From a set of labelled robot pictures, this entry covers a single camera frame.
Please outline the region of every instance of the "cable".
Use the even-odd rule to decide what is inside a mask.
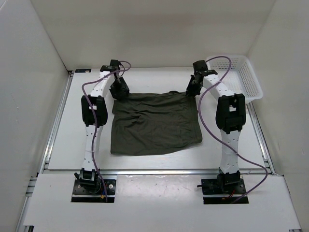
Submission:
[[[228,199],[230,199],[230,198],[234,195],[235,192],[236,192],[236,190],[234,189],[234,190],[232,191],[232,193],[231,193],[228,197],[223,197],[222,200],[228,200]]]
[[[228,74],[228,72],[230,71],[231,66],[232,66],[232,61],[231,61],[231,59],[230,59],[229,57],[226,57],[226,56],[217,56],[217,57],[213,57],[213,58],[210,58],[209,60],[206,60],[205,63],[207,63],[207,62],[209,62],[209,61],[211,61],[211,60],[213,60],[213,59],[217,59],[217,58],[226,58],[226,59],[228,59],[229,65],[228,65],[227,71],[224,73],[224,75],[221,77],[221,79],[220,79],[217,83],[215,83],[214,85],[212,85],[212,86],[210,86],[208,89],[206,89],[205,92],[201,95],[201,97],[200,97],[200,99],[199,99],[199,102],[198,102],[198,114],[199,114],[199,117],[200,117],[200,119],[201,119],[201,122],[202,122],[203,126],[205,127],[205,129],[207,130],[207,132],[208,132],[215,140],[217,140],[219,143],[221,143],[221,144],[227,146],[228,148],[230,148],[230,149],[231,149],[239,158],[241,158],[242,160],[244,160],[244,161],[246,161],[246,162],[248,162],[248,163],[250,163],[250,164],[253,164],[253,165],[257,166],[257,167],[260,167],[260,168],[262,168],[262,169],[265,171],[265,177],[264,177],[257,185],[255,185],[252,189],[250,189],[249,191],[247,191],[246,193],[244,193],[244,194],[242,194],[240,197],[238,197],[236,200],[234,200],[234,201],[232,202],[232,204],[233,204],[233,203],[239,201],[241,198],[243,198],[243,197],[246,196],[247,194],[249,194],[250,192],[252,192],[253,190],[255,190],[257,187],[259,187],[259,186],[266,180],[266,178],[267,178],[267,176],[268,176],[268,171],[267,171],[267,169],[266,169],[265,167],[263,167],[262,165],[260,165],[260,164],[258,164],[258,163],[254,163],[254,162],[252,162],[252,161],[250,161],[250,160],[244,158],[244,157],[241,156],[234,148],[232,148],[230,145],[228,145],[227,143],[223,142],[221,139],[219,139],[218,137],[216,137],[216,136],[211,132],[211,130],[207,127],[206,123],[204,122],[204,119],[203,119],[203,116],[202,116],[202,113],[201,113],[201,103],[202,103],[202,99],[203,99],[203,97],[205,96],[205,94],[206,94],[207,92],[209,92],[212,88],[216,87],[218,84],[220,84],[220,83],[222,82],[222,80],[223,80],[223,79],[225,78],[225,76]]]
[[[105,186],[104,179],[103,179],[103,177],[102,177],[102,175],[101,175],[101,173],[100,173],[100,171],[99,171],[99,169],[98,169],[98,166],[97,166],[97,163],[96,163],[96,160],[95,160],[95,154],[94,154],[94,143],[95,143],[95,137],[96,137],[96,134],[97,134],[97,131],[98,131],[98,120],[97,120],[96,112],[95,112],[95,110],[94,110],[94,108],[93,108],[93,106],[92,106],[92,104],[91,104],[91,101],[90,101],[90,99],[89,99],[89,97],[88,97],[88,95],[87,95],[87,93],[86,93],[84,87],[87,86],[87,85],[90,85],[90,84],[98,83],[98,82],[102,81],[103,79],[106,79],[107,77],[109,77],[109,76],[112,75],[112,74],[119,73],[119,72],[122,72],[122,71],[123,71],[123,72],[126,72],[126,71],[128,71],[129,69],[131,69],[131,64],[130,64],[129,62],[124,61],[124,60],[119,61],[119,62],[120,62],[120,63],[121,63],[121,62],[127,63],[127,64],[129,65],[129,67],[128,67],[127,69],[124,69],[124,70],[116,70],[116,71],[114,71],[114,72],[110,72],[110,73],[107,74],[106,76],[104,76],[104,77],[102,77],[102,78],[100,78],[100,79],[98,79],[98,80],[96,80],[96,81],[86,82],[86,83],[84,83],[84,84],[82,85],[83,94],[84,94],[84,96],[85,96],[85,98],[86,98],[86,100],[87,100],[87,102],[88,102],[88,104],[89,104],[89,107],[90,107],[90,109],[91,109],[91,112],[92,112],[92,114],[93,114],[93,118],[94,118],[94,121],[95,121],[95,131],[94,131],[94,133],[93,133],[92,142],[91,142],[91,156],[92,156],[93,165],[94,165],[95,168],[96,168],[96,172],[98,173],[98,175],[99,175],[99,177],[100,177],[100,179],[101,179],[101,181],[102,181],[102,183],[103,183],[103,188],[104,188],[105,197],[106,197],[105,201],[106,201],[106,202],[107,202],[107,190],[106,190],[106,186]]]
[[[124,74],[125,74],[125,71],[123,71],[121,75],[120,75],[120,72],[119,72],[119,74],[118,74],[118,75],[119,75],[119,77],[122,77]]]

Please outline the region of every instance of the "white table surface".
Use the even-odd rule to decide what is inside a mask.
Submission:
[[[244,176],[247,189],[263,178]],[[288,232],[300,229],[284,178],[249,204],[204,205],[199,175],[117,177],[115,203],[71,203],[74,175],[40,174],[24,225],[34,232]]]
[[[48,169],[50,170],[79,170],[84,159],[85,125],[81,110],[81,85],[98,78],[98,69],[89,73],[75,73],[62,115],[56,140],[51,154]],[[185,91],[193,68],[132,68],[126,72],[124,79],[131,93],[165,93],[171,90]],[[86,87],[90,93],[93,85]],[[108,122],[104,126],[99,157],[96,157],[99,168],[104,170],[145,170],[145,169],[218,169],[221,160],[221,145],[216,142],[203,128],[199,121],[203,142],[199,145],[165,155],[153,156],[117,156],[110,153],[112,106],[113,98],[108,93],[106,99]],[[215,124],[217,102],[209,93],[202,103],[202,114],[209,128],[219,138],[220,132]],[[264,166],[262,152],[255,136],[249,113],[246,124],[239,139],[239,153]],[[239,160],[242,169],[256,166]]]

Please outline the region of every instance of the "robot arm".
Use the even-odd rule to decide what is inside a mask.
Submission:
[[[191,76],[186,94],[195,96],[200,94],[202,87],[206,89],[220,81],[215,70],[208,70],[204,60],[193,64],[194,75]],[[216,124],[220,129],[222,141],[238,151],[238,141],[242,126],[246,122],[245,97],[236,94],[224,83],[219,83],[210,90],[218,101]],[[222,145],[222,157],[219,167],[218,183],[224,191],[240,180],[237,155],[225,145]]]
[[[100,69],[99,79],[107,76],[111,72],[120,70],[119,65],[121,65],[121,63],[117,60],[111,60],[109,66],[103,65]],[[109,75],[98,82],[88,95],[88,98],[90,99],[90,102],[95,110],[98,123],[93,144],[94,157],[98,157],[101,133],[103,126],[107,122],[108,113],[104,98],[106,97],[108,91],[111,92],[114,99],[120,100],[128,96],[129,88],[123,77],[119,76],[118,72],[114,73],[114,75]],[[89,192],[96,192],[96,189],[100,187],[100,180],[98,179],[98,173],[96,172],[93,163],[91,149],[96,125],[93,113],[85,96],[82,96],[82,115],[86,126],[85,157],[80,174],[76,174],[75,176],[80,180],[80,185],[82,187],[87,189]]]

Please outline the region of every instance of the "white plastic basket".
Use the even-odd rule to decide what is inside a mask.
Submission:
[[[246,97],[246,103],[263,96],[260,84],[255,76],[253,68],[245,56],[225,55],[232,60],[230,72],[223,79],[223,83],[235,93],[242,93]],[[214,69],[222,77],[228,68],[229,62],[226,58],[217,58],[207,62],[208,69]]]

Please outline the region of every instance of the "white wall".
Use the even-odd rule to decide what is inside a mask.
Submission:
[[[247,54],[275,0],[31,0],[69,70]]]
[[[264,97],[256,101],[267,145],[309,231],[309,1],[278,0],[249,58]]]
[[[68,74],[29,0],[0,0],[0,231],[15,230]]]

